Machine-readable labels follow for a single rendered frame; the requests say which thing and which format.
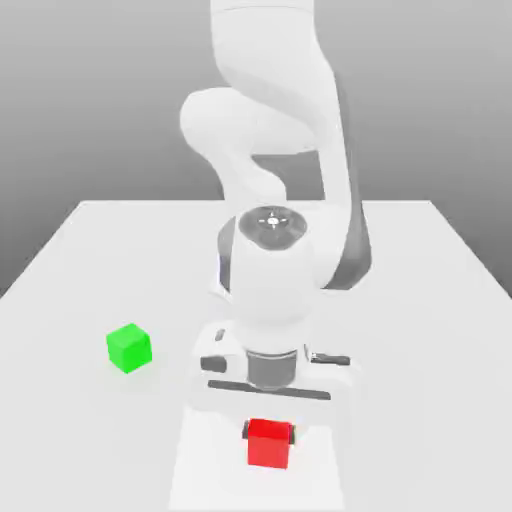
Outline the small red cube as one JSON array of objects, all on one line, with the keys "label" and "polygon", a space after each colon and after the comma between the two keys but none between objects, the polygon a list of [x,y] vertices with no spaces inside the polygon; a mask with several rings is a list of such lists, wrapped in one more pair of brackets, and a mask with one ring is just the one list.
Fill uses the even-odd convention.
[{"label": "small red cube", "polygon": [[287,469],[289,424],[260,418],[249,420],[247,462],[252,466]]}]

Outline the small green cube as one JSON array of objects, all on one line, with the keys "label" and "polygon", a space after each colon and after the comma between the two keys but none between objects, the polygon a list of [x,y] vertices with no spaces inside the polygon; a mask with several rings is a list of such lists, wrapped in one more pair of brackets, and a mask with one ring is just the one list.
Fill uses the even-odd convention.
[{"label": "small green cube", "polygon": [[152,361],[150,336],[134,323],[106,336],[110,361],[128,374]]}]

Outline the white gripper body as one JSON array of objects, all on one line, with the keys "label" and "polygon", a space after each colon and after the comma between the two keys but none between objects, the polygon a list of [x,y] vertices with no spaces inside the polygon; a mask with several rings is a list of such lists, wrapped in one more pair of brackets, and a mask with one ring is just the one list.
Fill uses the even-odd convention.
[{"label": "white gripper body", "polygon": [[296,425],[336,422],[350,416],[357,380],[349,372],[299,375],[288,387],[263,392],[241,380],[219,374],[188,378],[188,403],[243,422],[263,418]]}]

